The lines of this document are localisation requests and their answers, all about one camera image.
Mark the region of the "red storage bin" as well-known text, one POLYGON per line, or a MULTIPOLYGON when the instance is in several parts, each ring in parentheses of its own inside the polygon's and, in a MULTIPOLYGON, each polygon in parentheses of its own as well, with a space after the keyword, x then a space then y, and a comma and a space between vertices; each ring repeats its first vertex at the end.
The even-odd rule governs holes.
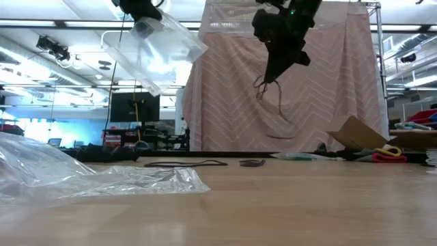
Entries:
POLYGON ((407 119, 407 122, 433 126, 437 125, 437 109, 420 111, 407 119))

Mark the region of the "cluttered black workbench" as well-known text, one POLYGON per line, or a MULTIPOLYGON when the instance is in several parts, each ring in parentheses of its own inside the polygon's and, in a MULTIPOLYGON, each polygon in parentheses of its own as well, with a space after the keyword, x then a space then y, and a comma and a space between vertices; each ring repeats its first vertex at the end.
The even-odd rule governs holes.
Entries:
POLYGON ((169 131, 153 125, 136 126, 134 128, 111 128, 102 131, 105 146, 136 148, 139 142, 145 142, 152 151, 190 150, 190 131, 184 130, 181 135, 171 135, 169 131))

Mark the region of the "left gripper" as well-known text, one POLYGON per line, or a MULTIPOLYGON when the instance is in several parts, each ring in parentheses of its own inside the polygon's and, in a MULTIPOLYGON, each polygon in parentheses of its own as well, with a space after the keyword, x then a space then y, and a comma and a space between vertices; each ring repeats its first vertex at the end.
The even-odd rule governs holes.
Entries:
MULTIPOLYGON (((162 14, 156 9, 160 7, 160 0, 158 3, 155 0, 119 0, 119 6, 123 10, 133 10, 131 16, 135 21, 141 18, 153 18, 158 21, 163 19, 162 14)), ((143 21, 135 23, 132 28, 132 35, 136 38, 148 38, 153 32, 154 29, 143 21)))

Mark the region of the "dark grey loop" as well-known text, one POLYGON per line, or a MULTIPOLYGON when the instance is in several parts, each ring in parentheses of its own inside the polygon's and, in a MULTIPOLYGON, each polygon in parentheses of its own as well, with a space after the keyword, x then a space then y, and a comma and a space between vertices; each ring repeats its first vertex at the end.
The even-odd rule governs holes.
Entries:
POLYGON ((313 153, 316 155, 330 157, 330 158, 341 158, 346 161, 355 161, 364 156, 371 156, 372 154, 375 154, 376 150, 364 148, 361 151, 358 151, 358 150, 345 148, 344 150, 329 152, 326 148, 326 144, 320 143, 317 149, 313 153))

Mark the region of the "small cardboard box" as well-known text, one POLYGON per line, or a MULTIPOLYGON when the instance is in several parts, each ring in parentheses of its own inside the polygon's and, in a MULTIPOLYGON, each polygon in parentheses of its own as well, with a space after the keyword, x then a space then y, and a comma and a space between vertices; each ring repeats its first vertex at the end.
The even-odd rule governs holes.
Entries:
POLYGON ((341 145, 352 150, 375 149, 385 145, 410 150, 437 148, 437 137, 428 135, 413 133, 395 136, 388 140, 355 116, 334 118, 325 131, 341 145))

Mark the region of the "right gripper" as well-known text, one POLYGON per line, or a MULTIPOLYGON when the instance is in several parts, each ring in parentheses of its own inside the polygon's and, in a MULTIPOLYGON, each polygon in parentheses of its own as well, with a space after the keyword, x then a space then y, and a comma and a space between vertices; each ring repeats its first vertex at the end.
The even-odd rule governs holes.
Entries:
POLYGON ((302 50, 306 44, 305 36, 311 28, 310 16, 298 10, 285 10, 278 14, 258 10, 252 26, 254 35, 265 44, 268 51, 265 83, 272 83, 292 64, 310 64, 309 56, 302 50))

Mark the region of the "crumpled clear zip bag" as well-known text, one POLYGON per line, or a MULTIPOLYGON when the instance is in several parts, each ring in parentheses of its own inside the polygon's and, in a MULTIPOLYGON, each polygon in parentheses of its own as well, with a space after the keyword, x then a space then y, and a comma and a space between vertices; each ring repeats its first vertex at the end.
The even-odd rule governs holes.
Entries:
POLYGON ((0 132, 0 206, 207 191, 192 168, 110 165, 94 170, 47 143, 0 132))

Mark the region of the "clear zip bag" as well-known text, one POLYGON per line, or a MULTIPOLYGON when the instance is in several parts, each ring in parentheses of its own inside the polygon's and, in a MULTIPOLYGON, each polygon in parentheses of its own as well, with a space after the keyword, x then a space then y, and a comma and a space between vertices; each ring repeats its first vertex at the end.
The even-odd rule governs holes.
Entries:
POLYGON ((132 28, 122 39, 104 50, 147 92, 158 96, 176 82, 178 66, 193 64, 208 47, 172 16, 141 18, 154 32, 136 38, 132 28))
POLYGON ((0 206, 207 191, 192 168, 110 165, 94 170, 47 143, 0 132, 0 206))
MULTIPOLYGON (((280 152, 280 153, 271 154, 271 156, 274 158, 277 158, 277 159, 285 160, 283 157, 286 154, 309 154, 309 153, 280 152)), ((312 161, 344 161, 344 159, 341 157, 327 157, 327 156, 321 156, 321 155, 317 155, 317 154, 311 154, 311 155, 314 157, 314 159, 312 161)))

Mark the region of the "yellow loop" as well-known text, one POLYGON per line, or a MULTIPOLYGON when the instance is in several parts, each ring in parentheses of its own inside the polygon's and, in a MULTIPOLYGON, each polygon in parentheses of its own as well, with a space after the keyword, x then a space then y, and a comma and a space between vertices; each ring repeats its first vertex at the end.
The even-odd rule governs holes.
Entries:
POLYGON ((383 148, 376 148, 375 151, 386 156, 394 156, 394 157, 399 157, 402 154, 401 149, 395 146, 385 146, 383 148))

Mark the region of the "black monitor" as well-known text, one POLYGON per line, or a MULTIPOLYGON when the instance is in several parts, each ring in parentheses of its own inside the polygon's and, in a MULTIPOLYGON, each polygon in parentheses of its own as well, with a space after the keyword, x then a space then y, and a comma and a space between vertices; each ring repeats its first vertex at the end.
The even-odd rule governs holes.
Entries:
POLYGON ((157 122, 160 119, 160 96, 149 92, 112 95, 110 122, 157 122))

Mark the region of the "metal rack frame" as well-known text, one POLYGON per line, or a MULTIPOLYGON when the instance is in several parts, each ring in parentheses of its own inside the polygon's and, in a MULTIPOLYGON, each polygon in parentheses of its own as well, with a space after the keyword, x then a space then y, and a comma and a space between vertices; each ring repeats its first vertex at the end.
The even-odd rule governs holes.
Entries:
POLYGON ((364 1, 363 5, 367 8, 369 16, 376 17, 376 24, 371 24, 371 31, 377 35, 378 52, 376 53, 376 65, 379 72, 379 82, 381 83, 378 98, 381 100, 381 117, 382 117, 382 136, 390 139, 389 133, 389 110, 388 110, 388 92, 386 88, 386 66, 384 60, 384 42, 382 28, 382 6, 379 1, 364 1))

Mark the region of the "red loop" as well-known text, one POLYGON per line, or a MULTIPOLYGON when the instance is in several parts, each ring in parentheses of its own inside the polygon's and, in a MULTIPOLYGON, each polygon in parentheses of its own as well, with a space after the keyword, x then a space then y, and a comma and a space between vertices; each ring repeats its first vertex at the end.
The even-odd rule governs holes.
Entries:
POLYGON ((380 153, 374 153, 371 159, 375 163, 406 163, 408 161, 406 156, 390 156, 380 153))

